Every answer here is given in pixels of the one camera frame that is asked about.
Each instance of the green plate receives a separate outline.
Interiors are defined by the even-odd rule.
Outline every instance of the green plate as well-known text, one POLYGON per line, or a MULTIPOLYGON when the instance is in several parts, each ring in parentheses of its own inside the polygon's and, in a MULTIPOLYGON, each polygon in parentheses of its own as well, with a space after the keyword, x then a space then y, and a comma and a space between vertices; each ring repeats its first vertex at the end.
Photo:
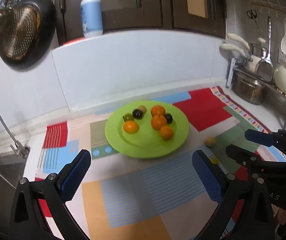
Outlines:
POLYGON ((188 136, 190 126, 185 114, 177 107, 158 101, 136 101, 117 109, 107 120, 105 135, 110 145, 118 152, 134 158, 158 158, 179 148, 188 136), (144 105, 147 112, 141 120, 135 119, 139 130, 128 134, 123 130, 123 115, 132 113, 138 106, 144 105), (155 105, 164 106, 165 111, 173 116, 168 126, 173 129, 171 140, 164 141, 159 132, 151 126, 151 108, 155 105))

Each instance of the blue gripper pad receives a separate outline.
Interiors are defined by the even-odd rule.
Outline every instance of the blue gripper pad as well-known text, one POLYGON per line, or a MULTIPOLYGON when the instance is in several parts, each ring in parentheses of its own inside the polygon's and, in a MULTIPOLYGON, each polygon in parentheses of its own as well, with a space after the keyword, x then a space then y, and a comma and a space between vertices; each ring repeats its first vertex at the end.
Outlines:
POLYGON ((192 155, 192 164, 210 199, 220 204, 223 199, 221 185, 197 151, 192 155))
POLYGON ((90 165, 91 154, 87 150, 81 150, 74 160, 60 171, 57 186, 64 203, 72 200, 90 165))
POLYGON ((267 147, 271 147, 275 145, 275 141, 273 140, 273 135, 269 133, 260 132, 257 130, 248 129, 245 134, 245 138, 248 141, 255 142, 261 145, 265 145, 267 147))

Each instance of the blue label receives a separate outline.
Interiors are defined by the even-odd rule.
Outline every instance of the blue label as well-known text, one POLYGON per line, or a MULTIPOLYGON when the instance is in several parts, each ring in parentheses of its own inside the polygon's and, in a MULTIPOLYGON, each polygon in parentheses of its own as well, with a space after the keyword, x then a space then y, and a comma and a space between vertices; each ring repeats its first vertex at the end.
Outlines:
POLYGON ((90 2, 81 6, 83 33, 103 30, 100 2, 90 2))

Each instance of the metal strainer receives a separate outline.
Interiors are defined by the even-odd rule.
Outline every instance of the metal strainer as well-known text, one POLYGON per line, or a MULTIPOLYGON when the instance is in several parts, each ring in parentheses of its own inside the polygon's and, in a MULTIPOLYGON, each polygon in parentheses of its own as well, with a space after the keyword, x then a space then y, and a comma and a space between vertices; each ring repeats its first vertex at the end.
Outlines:
POLYGON ((35 46, 39 37, 40 15, 32 6, 14 9, 14 19, 6 32, 0 34, 0 55, 21 60, 35 46))

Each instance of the cabinet door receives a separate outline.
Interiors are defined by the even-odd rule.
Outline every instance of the cabinet door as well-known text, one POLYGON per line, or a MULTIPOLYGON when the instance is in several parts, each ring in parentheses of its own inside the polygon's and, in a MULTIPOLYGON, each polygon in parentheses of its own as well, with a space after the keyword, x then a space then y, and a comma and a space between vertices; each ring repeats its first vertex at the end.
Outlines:
POLYGON ((225 38, 224 0, 172 0, 173 28, 225 38))
POLYGON ((104 31, 161 27, 160 0, 101 0, 104 31))
MULTIPOLYGON (((60 45, 83 36, 81 1, 54 0, 60 45)), ((104 31, 162 26, 160 0, 101 0, 101 6, 104 31)))

